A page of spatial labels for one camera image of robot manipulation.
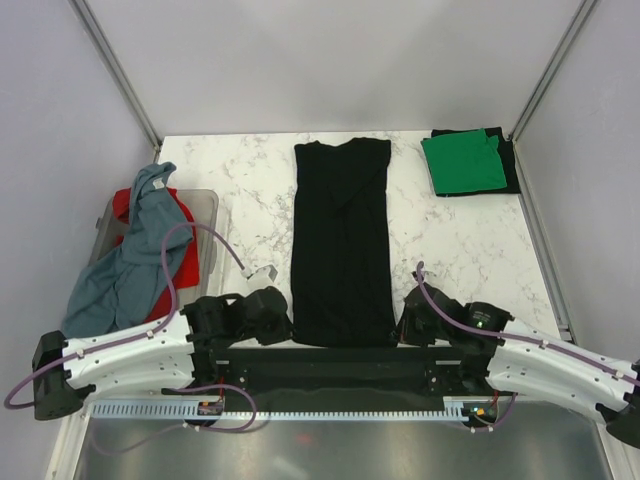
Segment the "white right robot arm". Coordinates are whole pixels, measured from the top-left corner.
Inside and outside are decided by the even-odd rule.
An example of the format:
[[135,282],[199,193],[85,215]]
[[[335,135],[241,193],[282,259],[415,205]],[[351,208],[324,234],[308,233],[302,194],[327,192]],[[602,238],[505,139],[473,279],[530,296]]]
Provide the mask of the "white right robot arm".
[[460,386],[471,394],[517,393],[577,412],[639,445],[639,365],[602,356],[547,335],[486,302],[465,305],[428,285],[404,300],[400,339],[416,346],[445,341],[462,353]]

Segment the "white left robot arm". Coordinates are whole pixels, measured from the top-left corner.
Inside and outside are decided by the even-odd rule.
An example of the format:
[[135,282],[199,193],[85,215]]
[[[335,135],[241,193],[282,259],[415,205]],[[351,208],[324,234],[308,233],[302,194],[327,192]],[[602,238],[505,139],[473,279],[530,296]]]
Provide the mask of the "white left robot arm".
[[33,357],[34,417],[54,420],[116,395],[221,395],[216,354],[241,341],[289,340],[288,305],[274,287],[248,296],[203,296],[171,318],[121,332],[43,335]]

